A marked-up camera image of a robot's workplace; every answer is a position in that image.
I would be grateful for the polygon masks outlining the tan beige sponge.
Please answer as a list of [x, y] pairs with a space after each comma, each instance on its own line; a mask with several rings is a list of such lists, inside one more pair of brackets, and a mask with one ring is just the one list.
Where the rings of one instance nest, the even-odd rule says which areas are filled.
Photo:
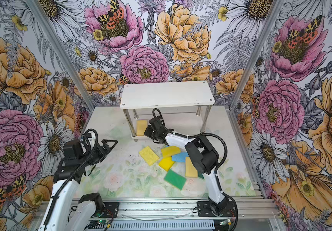
[[137, 120], [136, 124], [136, 135], [143, 136], [145, 130], [147, 129], [148, 121], [147, 120]]

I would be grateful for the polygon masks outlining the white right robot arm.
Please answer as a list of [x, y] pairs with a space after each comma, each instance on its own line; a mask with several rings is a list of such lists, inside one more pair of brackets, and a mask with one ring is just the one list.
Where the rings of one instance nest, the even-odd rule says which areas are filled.
[[[162, 144], [183, 149], [188, 153], [195, 169], [204, 176], [212, 213], [215, 216], [221, 216], [223, 210], [231, 201], [231, 197], [223, 191], [218, 176], [218, 169], [226, 160], [228, 153], [225, 141], [212, 133], [201, 133], [192, 136], [177, 133], [166, 128], [161, 116], [156, 116], [149, 121], [144, 135]], [[222, 143], [224, 155], [221, 162], [219, 162], [220, 156], [217, 150], [208, 137], [216, 138]]]

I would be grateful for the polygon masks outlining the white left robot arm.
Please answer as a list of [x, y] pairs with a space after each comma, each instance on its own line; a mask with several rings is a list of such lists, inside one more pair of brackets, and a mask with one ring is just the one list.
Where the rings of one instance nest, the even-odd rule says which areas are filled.
[[105, 203], [98, 192], [83, 195], [76, 206], [72, 204], [87, 166], [96, 165], [110, 154], [117, 140], [101, 143], [73, 140], [63, 147], [64, 158], [53, 176], [49, 204], [39, 231], [83, 231], [103, 224], [109, 229], [118, 215], [119, 203]]

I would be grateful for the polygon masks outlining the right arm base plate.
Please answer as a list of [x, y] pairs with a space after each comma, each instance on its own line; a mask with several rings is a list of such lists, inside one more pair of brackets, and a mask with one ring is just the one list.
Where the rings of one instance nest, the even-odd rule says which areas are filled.
[[232, 202], [215, 203], [213, 201], [198, 201], [197, 213], [199, 217], [235, 217], [236, 206]]

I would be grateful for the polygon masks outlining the white two-tier shelf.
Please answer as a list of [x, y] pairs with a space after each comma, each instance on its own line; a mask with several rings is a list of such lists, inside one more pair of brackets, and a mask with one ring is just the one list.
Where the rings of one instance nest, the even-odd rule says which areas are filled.
[[205, 132], [207, 119], [213, 104], [214, 97], [207, 81], [167, 82], [148, 84], [126, 84], [123, 87], [120, 108], [123, 110], [129, 124], [134, 141], [144, 139], [138, 136], [134, 128], [130, 111], [138, 119], [138, 109], [198, 107], [196, 115], [201, 114], [202, 107], [206, 107], [200, 132]]

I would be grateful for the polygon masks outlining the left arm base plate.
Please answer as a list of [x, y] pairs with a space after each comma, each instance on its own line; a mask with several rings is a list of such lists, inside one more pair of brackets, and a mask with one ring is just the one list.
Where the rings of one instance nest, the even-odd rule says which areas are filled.
[[117, 218], [119, 212], [119, 202], [104, 202], [102, 212], [95, 212], [91, 219]]

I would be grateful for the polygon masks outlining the pale yellow porous sponge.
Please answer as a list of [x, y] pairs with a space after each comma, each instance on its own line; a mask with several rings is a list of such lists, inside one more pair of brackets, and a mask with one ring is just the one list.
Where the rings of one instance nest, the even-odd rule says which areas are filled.
[[159, 156], [149, 146], [140, 150], [139, 155], [149, 166], [152, 166], [159, 160]]

